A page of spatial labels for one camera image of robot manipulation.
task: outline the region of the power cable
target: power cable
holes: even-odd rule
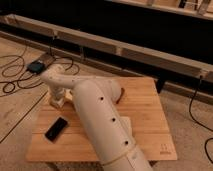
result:
[[[210,128],[210,127],[204,125],[203,123],[201,123],[200,121],[198,121],[198,120],[193,116],[193,113],[192,113],[192,104],[193,104],[193,102],[194,102],[194,100],[195,100],[195,98],[196,98],[196,96],[197,96],[197,93],[198,93],[198,91],[199,91],[200,85],[202,84],[202,81],[203,81],[203,77],[201,76],[200,79],[199,79],[198,86],[197,86],[197,88],[195,89],[194,95],[192,96],[191,101],[190,101],[190,104],[189,104],[189,114],[190,114],[192,120],[193,120],[196,124],[200,125],[201,127],[207,129],[207,130],[210,131],[210,132],[213,132],[213,129],[212,129],[212,128]],[[208,160],[213,164],[213,159],[210,157],[210,154],[209,154],[208,148],[207,148],[208,143],[209,143],[210,141],[212,141],[212,140],[213,140],[213,138],[209,138],[209,139],[207,139],[207,140],[205,141],[204,150],[205,150],[205,153],[206,153],[206,156],[207,156]]]

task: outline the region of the white robotic arm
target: white robotic arm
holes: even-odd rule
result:
[[[121,87],[112,79],[64,75],[54,65],[41,78],[49,85],[51,103],[62,107],[65,88],[72,90],[73,103],[105,171],[152,171],[149,162],[118,114],[113,102]]]

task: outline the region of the gray floor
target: gray floor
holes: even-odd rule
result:
[[[23,45],[0,38],[0,56],[21,54]],[[28,48],[26,61],[36,58],[41,51]],[[91,67],[80,65],[81,75],[112,76]],[[0,136],[3,137],[37,99],[46,91],[46,86],[35,90],[23,90],[9,97],[0,98]],[[204,153],[204,142],[213,137],[213,133],[206,131],[193,123],[188,114],[189,99],[171,92],[163,91],[160,94],[161,102],[171,129],[178,161],[158,162],[155,171],[212,171],[213,165],[207,160]],[[41,103],[37,105],[14,131],[0,144],[0,170],[51,170],[44,163],[28,163],[25,160],[31,133],[36,122],[37,112]],[[213,126],[213,106],[195,101],[193,113],[203,123]],[[213,142],[209,144],[209,151],[213,157]],[[57,163],[61,170],[86,171],[98,170],[95,164],[74,165],[72,163]]]

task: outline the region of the wooden tabletop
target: wooden tabletop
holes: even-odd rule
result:
[[[133,136],[150,161],[177,160],[169,127],[152,78],[115,77],[125,93],[116,105],[121,116],[131,120]],[[39,113],[26,158],[31,162],[92,162],[98,161],[72,102],[57,110],[45,100]],[[44,133],[63,117],[69,126],[52,143]]]

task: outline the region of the smartphone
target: smartphone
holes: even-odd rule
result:
[[[63,118],[58,118],[56,122],[45,133],[45,137],[50,141],[54,141],[60,134],[60,132],[67,126],[67,124],[68,122]]]

